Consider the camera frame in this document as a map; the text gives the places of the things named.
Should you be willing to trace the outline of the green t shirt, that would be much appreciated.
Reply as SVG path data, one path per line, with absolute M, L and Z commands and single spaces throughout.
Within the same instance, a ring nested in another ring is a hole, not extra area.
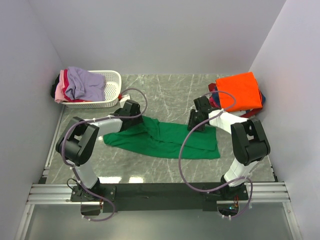
M 160 122 L 156 118 L 143 116 L 143 123 L 129 129 L 103 136 L 106 145 L 145 156 L 178 159 L 181 146 L 189 131 L 187 125 Z M 188 138 L 182 151 L 182 159 L 220 158 L 216 128 L 207 127 L 203 132 L 195 131 Z

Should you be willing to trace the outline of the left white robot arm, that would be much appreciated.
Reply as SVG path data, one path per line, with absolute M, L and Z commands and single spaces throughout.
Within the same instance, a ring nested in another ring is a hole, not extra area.
M 82 195 L 88 201 L 103 197 L 105 191 L 90 164 L 96 140 L 108 134 L 120 133 L 143 122 L 140 104 L 126 100 L 123 107 L 98 119 L 73 117 L 58 142 L 56 151 L 73 171 Z

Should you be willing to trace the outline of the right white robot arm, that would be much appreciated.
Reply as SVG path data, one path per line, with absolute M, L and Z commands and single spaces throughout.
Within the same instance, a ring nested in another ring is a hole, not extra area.
M 195 109 L 190 111 L 188 130 L 201 132 L 205 124 L 219 128 L 231 135 L 234 160 L 221 177 L 221 185 L 204 189 L 203 193 L 219 191 L 222 198 L 230 200 L 237 189 L 248 179 L 254 166 L 270 154 L 271 147 L 260 120 L 233 115 L 224 109 L 212 107 L 206 96 L 196 98 Z

